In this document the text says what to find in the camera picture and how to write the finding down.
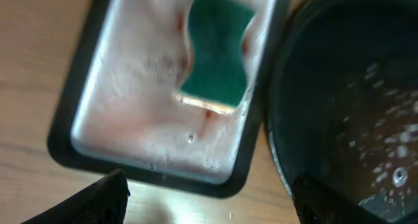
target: black tray rim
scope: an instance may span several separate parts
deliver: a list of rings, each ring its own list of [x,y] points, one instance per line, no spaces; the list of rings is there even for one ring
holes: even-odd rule
[[[268,77],[275,61],[276,50],[280,45],[290,0],[276,1],[233,172],[226,182],[219,185],[88,157],[78,153],[72,146],[71,127],[110,1],[93,0],[91,3],[47,138],[47,147],[51,157],[64,167],[101,174],[122,169],[130,180],[214,198],[225,199],[237,194],[248,177],[259,128],[264,120]]]
[[[268,109],[267,109],[267,130],[268,140],[274,164],[278,170],[278,174],[283,182],[288,194],[292,197],[291,184],[287,181],[286,172],[282,169],[282,164],[279,159],[278,149],[280,145],[284,144],[281,136],[278,132],[276,122],[280,120],[280,117],[276,113],[280,98],[275,95],[275,92],[280,88],[280,80],[283,78],[283,70],[286,66],[287,59],[293,49],[298,35],[304,30],[304,28],[314,20],[319,14],[329,7],[332,7],[338,3],[347,0],[308,0],[307,3],[297,10],[293,19],[286,25],[285,28],[285,40],[280,50],[277,62],[274,65],[272,73],[272,81],[268,91]],[[382,0],[382,1],[402,1],[402,0]],[[417,7],[417,0],[403,0],[405,4],[409,4],[411,7]]]

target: wooden surface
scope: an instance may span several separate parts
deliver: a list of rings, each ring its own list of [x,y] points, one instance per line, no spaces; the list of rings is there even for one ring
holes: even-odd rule
[[[48,128],[89,2],[0,0],[1,223],[25,221],[101,177],[59,166],[46,149]],[[137,182],[129,182],[129,189],[125,223],[298,223],[263,131],[248,181],[231,199],[209,199]]]

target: sponge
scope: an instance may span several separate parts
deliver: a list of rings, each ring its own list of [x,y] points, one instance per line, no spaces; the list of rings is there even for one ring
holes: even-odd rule
[[[188,33],[194,53],[191,74],[176,98],[194,106],[228,114],[247,88],[242,41],[254,12],[233,0],[195,0]]]

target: green sponge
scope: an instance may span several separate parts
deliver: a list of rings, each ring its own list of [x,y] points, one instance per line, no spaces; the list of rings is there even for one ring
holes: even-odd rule
[[[233,0],[194,1],[187,27],[194,64],[178,98],[218,113],[240,104],[247,87],[242,41],[253,16]]]

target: rectangular tray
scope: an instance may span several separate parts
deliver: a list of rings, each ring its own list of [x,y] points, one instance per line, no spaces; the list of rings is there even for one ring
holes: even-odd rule
[[[192,2],[93,0],[48,137],[58,163],[219,198],[244,186],[289,0],[248,1],[261,9],[247,32],[256,48],[230,116],[169,97],[187,62],[177,10]]]

